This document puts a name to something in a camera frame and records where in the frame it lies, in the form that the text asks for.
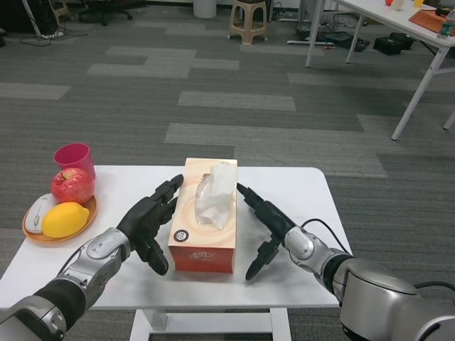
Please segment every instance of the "chair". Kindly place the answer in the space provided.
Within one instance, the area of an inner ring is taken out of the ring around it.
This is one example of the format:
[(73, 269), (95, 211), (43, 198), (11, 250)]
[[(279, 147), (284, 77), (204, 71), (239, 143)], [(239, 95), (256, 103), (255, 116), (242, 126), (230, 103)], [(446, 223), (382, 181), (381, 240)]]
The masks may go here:
[[(244, 21), (235, 20), (237, 8), (241, 8), (245, 12)], [(253, 21), (253, 15), (257, 9), (262, 9), (261, 26)], [(251, 45), (255, 36), (264, 36), (264, 40), (267, 40), (267, 6), (265, 0), (234, 0), (227, 37), (230, 39), (232, 34), (242, 36), (243, 45)]]
[(101, 13), (101, 24), (107, 26), (105, 16), (108, 13), (121, 13), (125, 14), (128, 20), (133, 20), (133, 16), (129, 12), (125, 11), (127, 7), (126, 4), (118, 4), (118, 1), (115, 0), (81, 0), (82, 4), (85, 5), (87, 9), (79, 12), (79, 21), (82, 22), (82, 16), (85, 14), (91, 14), (100, 12)]

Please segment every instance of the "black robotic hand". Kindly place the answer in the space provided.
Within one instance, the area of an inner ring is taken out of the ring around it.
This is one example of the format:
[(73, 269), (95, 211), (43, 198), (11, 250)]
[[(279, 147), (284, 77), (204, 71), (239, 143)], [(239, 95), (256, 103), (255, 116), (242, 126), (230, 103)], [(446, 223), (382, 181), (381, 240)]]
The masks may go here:
[(272, 239), (261, 244), (257, 250), (257, 258), (248, 268), (245, 278), (249, 281), (264, 265), (270, 264), (278, 253), (279, 245), (284, 242), (286, 233), (296, 225), (277, 206), (270, 201), (264, 201), (251, 188), (238, 183), (237, 189), (245, 197), (247, 205), (255, 211), (257, 219), (272, 233)]
[(117, 226), (128, 237), (131, 251), (136, 250), (141, 260), (162, 276), (168, 271), (169, 264), (155, 237), (160, 226), (171, 220), (177, 204), (177, 197), (173, 196), (182, 183), (181, 174), (165, 181), (152, 196), (138, 201)]

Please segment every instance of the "orange tissue box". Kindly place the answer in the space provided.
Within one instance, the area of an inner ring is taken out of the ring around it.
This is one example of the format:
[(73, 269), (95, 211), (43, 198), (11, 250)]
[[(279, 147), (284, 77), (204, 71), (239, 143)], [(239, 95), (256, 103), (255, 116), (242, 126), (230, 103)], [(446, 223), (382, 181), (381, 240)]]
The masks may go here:
[(199, 224), (196, 221), (196, 190), (204, 175), (210, 174), (212, 167), (219, 163), (228, 163), (234, 166), (235, 172), (237, 172), (236, 160), (186, 159), (185, 180), (178, 194), (168, 242), (177, 271), (229, 274), (234, 271), (237, 183), (232, 184), (232, 194), (229, 196), (229, 205), (232, 205), (232, 209), (223, 229), (218, 229), (211, 223)]

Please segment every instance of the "plate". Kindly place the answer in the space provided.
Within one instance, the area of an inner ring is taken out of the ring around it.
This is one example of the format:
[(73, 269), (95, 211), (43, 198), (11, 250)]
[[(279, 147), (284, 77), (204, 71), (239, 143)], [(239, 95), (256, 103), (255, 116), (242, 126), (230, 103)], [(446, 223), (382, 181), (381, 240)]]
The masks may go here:
[(76, 233), (73, 233), (67, 237), (52, 238), (52, 237), (47, 237), (42, 233), (29, 232), (26, 229), (26, 218), (27, 218), (29, 210), (27, 211), (26, 215), (23, 217), (22, 231), (27, 236), (27, 238), (33, 240), (34, 242), (40, 243), (40, 244), (56, 244), (56, 243), (61, 243), (66, 240), (72, 239), (72, 238), (78, 236), (79, 234), (83, 233), (92, 224), (93, 220), (95, 220), (95, 217), (97, 215), (97, 200), (94, 195), (82, 206), (87, 208), (90, 211), (88, 214), (87, 223), (82, 227), (82, 229), (78, 230)]

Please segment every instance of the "desk leg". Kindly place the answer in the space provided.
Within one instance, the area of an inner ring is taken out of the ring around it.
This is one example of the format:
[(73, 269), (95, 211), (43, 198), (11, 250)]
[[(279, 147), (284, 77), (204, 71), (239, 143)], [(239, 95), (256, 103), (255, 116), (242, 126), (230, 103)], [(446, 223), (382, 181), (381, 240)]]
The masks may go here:
[(361, 14), (361, 15), (360, 15), (360, 18), (358, 19), (357, 28), (355, 29), (355, 33), (354, 33), (354, 37), (353, 37), (353, 42), (352, 42), (352, 44), (350, 45), (350, 49), (349, 49), (349, 53), (348, 53), (348, 58), (346, 59), (346, 62), (347, 62), (348, 64), (350, 63), (350, 57), (351, 57), (351, 55), (352, 55), (353, 52), (354, 52), (355, 45), (357, 44), (358, 32), (360, 31), (360, 27), (362, 27), (362, 25), (363, 25), (363, 19), (364, 19), (364, 16), (363, 16), (363, 14)]
[(291, 341), (291, 329), (287, 318), (286, 308), (270, 309), (270, 320), (272, 321), (273, 341)]
[(403, 114), (403, 117), (401, 118), (399, 124), (397, 125), (397, 128), (395, 129), (393, 135), (392, 135), (392, 140), (396, 141), (400, 137), (401, 132), (405, 128), (405, 125), (407, 121), (410, 119), (412, 112), (414, 111), (415, 107), (417, 106), (417, 103), (420, 100), (420, 97), (425, 92), (425, 89), (427, 88), (429, 81), (432, 80), (433, 75), (436, 73), (436, 71), (439, 69), (439, 66), (441, 66), (444, 58), (446, 57), (447, 52), (449, 52), (449, 48), (440, 48), (438, 50), (438, 53), (434, 56), (434, 59), (432, 63), (430, 64), (427, 73), (425, 73), (424, 79), (420, 82), (419, 87), (417, 88), (416, 92), (414, 93), (414, 96), (411, 99), (411, 102), (406, 108), (405, 113)]
[(451, 125), (455, 122), (455, 112), (449, 117), (449, 120), (445, 123), (444, 129), (449, 130)]
[(313, 53), (314, 43), (316, 42), (316, 36), (318, 35), (319, 23), (325, 4), (326, 0), (318, 0), (316, 3), (316, 11), (314, 12), (313, 22), (311, 23), (310, 48), (308, 50), (308, 55), (306, 56), (306, 67), (310, 67), (311, 64), (311, 54)]
[(158, 310), (136, 310), (129, 341), (147, 341), (153, 334), (251, 333), (272, 334), (274, 341), (291, 341), (286, 308), (270, 309), (270, 313), (165, 314)]

